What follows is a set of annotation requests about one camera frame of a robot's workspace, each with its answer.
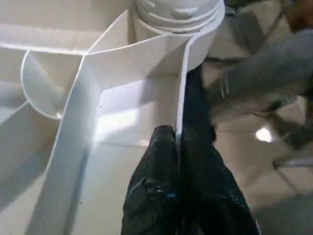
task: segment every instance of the hand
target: hand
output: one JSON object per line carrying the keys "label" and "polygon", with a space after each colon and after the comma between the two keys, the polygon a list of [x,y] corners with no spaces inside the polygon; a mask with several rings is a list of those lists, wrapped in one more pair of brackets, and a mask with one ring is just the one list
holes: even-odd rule
{"label": "hand", "polygon": [[293,32],[313,28],[313,0],[298,0],[286,11],[286,18]]}

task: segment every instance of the white plastic panel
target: white plastic panel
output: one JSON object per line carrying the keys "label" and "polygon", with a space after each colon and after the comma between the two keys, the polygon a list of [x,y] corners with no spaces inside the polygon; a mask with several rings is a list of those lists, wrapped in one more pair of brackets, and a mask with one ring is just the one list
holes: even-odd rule
{"label": "white plastic panel", "polygon": [[1,233],[120,232],[153,129],[172,125],[179,142],[185,76],[219,12],[201,33],[167,35],[140,21],[133,0],[2,3]]}
{"label": "white plastic panel", "polygon": [[0,183],[54,138],[58,123],[36,112],[28,103],[0,125]]}
{"label": "white plastic panel", "polygon": [[0,8],[0,42],[10,47],[86,51],[134,0],[10,0]]}
{"label": "white plastic panel", "polygon": [[25,102],[20,83],[24,54],[23,50],[0,48],[0,123]]}
{"label": "white plastic panel", "polygon": [[[27,234],[119,232],[128,181],[153,129],[175,126],[180,67],[174,56],[182,57],[186,40],[172,39],[160,36],[85,57]],[[148,47],[150,53],[137,53]]]}
{"label": "white plastic panel", "polygon": [[81,60],[80,55],[26,53],[21,82],[25,97],[35,110],[48,118],[61,119]]}

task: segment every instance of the shiny black fabric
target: shiny black fabric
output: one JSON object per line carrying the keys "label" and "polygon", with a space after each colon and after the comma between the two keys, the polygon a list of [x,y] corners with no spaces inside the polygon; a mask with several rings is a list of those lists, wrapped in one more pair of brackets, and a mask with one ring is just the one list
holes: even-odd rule
{"label": "shiny black fabric", "polygon": [[128,187],[122,235],[258,235],[245,198],[213,146],[201,67],[187,76],[181,169],[170,126],[154,130]]}
{"label": "shiny black fabric", "polygon": [[208,110],[198,67],[187,76],[183,116],[186,229],[197,222],[205,235],[258,235],[243,194],[213,146]]}
{"label": "shiny black fabric", "polygon": [[157,127],[130,180],[122,235],[174,234],[182,215],[177,162],[172,127]]}

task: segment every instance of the cylindrical cap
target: cylindrical cap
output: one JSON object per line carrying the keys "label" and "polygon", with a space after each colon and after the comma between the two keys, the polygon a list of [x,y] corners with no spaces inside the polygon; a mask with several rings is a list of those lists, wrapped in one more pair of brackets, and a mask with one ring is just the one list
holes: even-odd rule
{"label": "cylindrical cap", "polygon": [[198,31],[212,22],[219,0],[137,0],[137,10],[148,24],[173,33]]}

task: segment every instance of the white plastic structure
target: white plastic structure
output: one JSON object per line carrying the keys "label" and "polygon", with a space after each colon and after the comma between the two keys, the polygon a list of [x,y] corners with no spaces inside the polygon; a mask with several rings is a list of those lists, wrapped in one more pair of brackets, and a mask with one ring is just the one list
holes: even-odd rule
{"label": "white plastic structure", "polygon": [[217,17],[219,0],[137,0],[140,16],[165,32],[193,33]]}
{"label": "white plastic structure", "polygon": [[153,129],[178,145],[187,72],[224,17],[174,34],[129,0],[11,0],[0,8],[0,231],[115,235]]}

